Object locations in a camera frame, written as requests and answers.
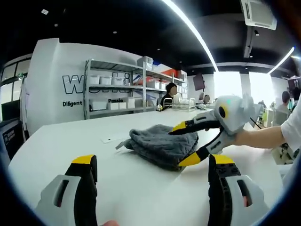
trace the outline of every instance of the desk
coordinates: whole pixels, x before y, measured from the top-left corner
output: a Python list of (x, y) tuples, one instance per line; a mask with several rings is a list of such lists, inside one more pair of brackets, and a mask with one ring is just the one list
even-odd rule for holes
[[(16, 153), (8, 170), (24, 201), (35, 208), (42, 189), (55, 176), (64, 174), (73, 159), (95, 154), (98, 225), (110, 219), (121, 226), (207, 225), (208, 159), (179, 173), (152, 165), (124, 147), (115, 150), (132, 128), (174, 126), (200, 112), (168, 109), (44, 126)], [(200, 131), (198, 146), (218, 132)], [(282, 181), (270, 152), (229, 146), (223, 153), (264, 190), (265, 202), (273, 205), (282, 191)]]

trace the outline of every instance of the ceiling light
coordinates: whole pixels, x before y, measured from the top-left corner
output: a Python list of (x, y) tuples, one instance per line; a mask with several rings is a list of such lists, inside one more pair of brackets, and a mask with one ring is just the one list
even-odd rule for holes
[(285, 57), (280, 60), (280, 62), (272, 69), (268, 72), (268, 74), (271, 74), (274, 70), (276, 70), (281, 64), (283, 64), (283, 62), (293, 53), (293, 51), (295, 50), (295, 47), (292, 47), (291, 50), (285, 55)]
[(42, 13), (42, 14), (45, 14), (45, 15), (47, 15), (47, 14), (49, 13), (49, 11), (48, 11), (48, 10), (45, 10), (45, 9), (43, 9), (41, 13)]
[(297, 60), (301, 60), (300, 56), (291, 56), (291, 58), (297, 59)]
[(199, 34), (199, 32), (197, 31), (197, 29), (193, 26), (192, 22), (187, 18), (187, 16), (182, 12), (182, 10), (180, 10), (180, 8), (175, 5), (171, 0), (162, 0), (165, 4), (167, 4), (181, 19), (182, 21), (185, 22), (185, 24), (190, 28), (190, 30), (192, 31), (192, 33), (196, 36), (196, 38), (198, 39), (198, 41), (201, 43), (201, 45), (203, 46), (205, 52), (207, 53), (214, 69), (216, 72), (218, 72), (218, 68), (217, 65), (213, 59), (212, 54), (210, 53), (208, 46), (206, 45), (205, 41), (203, 40), (202, 36)]

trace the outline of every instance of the ceiling vent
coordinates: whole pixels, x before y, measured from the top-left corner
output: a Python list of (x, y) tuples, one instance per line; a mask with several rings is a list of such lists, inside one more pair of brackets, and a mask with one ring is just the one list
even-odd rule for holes
[(277, 20), (268, 5), (261, 0), (240, 0), (248, 26), (276, 30)]

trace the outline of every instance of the person with black hair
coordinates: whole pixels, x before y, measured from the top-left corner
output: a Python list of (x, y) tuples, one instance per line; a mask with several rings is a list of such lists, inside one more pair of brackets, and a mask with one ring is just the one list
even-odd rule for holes
[(171, 107), (171, 104), (173, 101), (170, 99), (168, 99), (168, 100), (165, 100), (165, 99), (166, 98), (171, 98), (171, 99), (174, 98), (174, 95), (176, 95), (178, 93), (177, 85), (172, 82), (169, 83), (166, 86), (166, 92), (167, 92), (166, 95), (162, 98), (161, 103), (160, 103), (161, 106), (163, 107), (163, 110)]
[(206, 94), (205, 96), (204, 96), (204, 104), (206, 105), (206, 104), (208, 104), (210, 102), (210, 96), (208, 95), (208, 94)]
[(290, 94), (287, 91), (284, 91), (282, 93), (282, 105), (277, 107), (277, 111), (285, 112), (285, 113), (291, 113), (290, 110), (287, 107), (290, 100), (291, 100)]
[(301, 90), (297, 87), (295, 87), (293, 89), (293, 100), (294, 100), (294, 104), (293, 104), (293, 108), (292, 108), (292, 111), (295, 109), (295, 107), (297, 106), (297, 103), (299, 101), (299, 97), (300, 97), (300, 94), (301, 94)]

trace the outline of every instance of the metal shelf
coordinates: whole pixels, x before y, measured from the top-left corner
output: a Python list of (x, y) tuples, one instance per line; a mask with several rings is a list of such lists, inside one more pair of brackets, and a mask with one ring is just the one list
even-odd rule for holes
[(174, 80), (175, 80), (175, 81), (178, 81), (179, 83), (185, 83), (184, 80), (178, 79), (178, 78), (176, 78), (176, 77), (174, 77)]
[[(156, 107), (146, 107), (146, 110), (155, 110)], [(110, 114), (110, 113), (119, 113), (119, 112), (133, 112), (133, 111), (143, 111), (143, 107), (137, 107), (132, 109), (118, 109), (118, 110), (99, 110), (99, 111), (92, 111), (90, 115), (100, 115), (100, 114)]]
[[(129, 74), (129, 86), (128, 85), (101, 85), (101, 84), (89, 84), (89, 76), (91, 75), (91, 71), (113, 71), (113, 72), (123, 72)], [(134, 74), (141, 75), (141, 80), (143, 84), (141, 86), (134, 85), (133, 78)], [(139, 111), (147, 111), (147, 110), (155, 110), (155, 107), (147, 107), (146, 106), (146, 92), (158, 92), (160, 97), (162, 94), (166, 93), (163, 89), (155, 89), (146, 87), (146, 78), (152, 77), (157, 78), (164, 81), (174, 82), (177, 84), (185, 83), (183, 80), (179, 78), (175, 78), (174, 75), (166, 75), (163, 73), (154, 72), (152, 70), (147, 70), (145, 63), (143, 63), (143, 67), (137, 65), (131, 65), (126, 63), (119, 62), (108, 62), (108, 61), (97, 61), (94, 59), (89, 59), (85, 63), (85, 73), (84, 73), (84, 90), (83, 90), (83, 110), (85, 119), (90, 119), (91, 116), (100, 115), (100, 114), (110, 114), (110, 113), (119, 113), (119, 112), (139, 112)], [(129, 96), (134, 97), (134, 90), (142, 91), (142, 107), (134, 108), (134, 109), (118, 109), (118, 110), (100, 110), (100, 111), (89, 111), (89, 100), (90, 93), (89, 90), (101, 90), (101, 89), (121, 89), (121, 90), (129, 90)]]
[[(90, 89), (143, 89), (142, 86), (118, 86), (118, 85), (101, 85), (101, 84), (91, 84), (89, 85)], [(146, 87), (148, 91), (155, 91), (155, 92), (166, 92), (164, 89), (155, 89)]]
[(119, 72), (142, 74), (143, 68), (136, 65), (129, 65), (125, 63), (114, 63), (108, 61), (91, 60), (91, 70), (114, 70)]
[(143, 89), (142, 86), (126, 86), (126, 85), (101, 85), (101, 84), (90, 84), (90, 89)]
[(146, 90), (155, 91), (155, 92), (166, 92), (166, 90), (164, 90), (164, 89), (155, 89), (155, 88), (150, 88), (150, 87), (146, 87)]

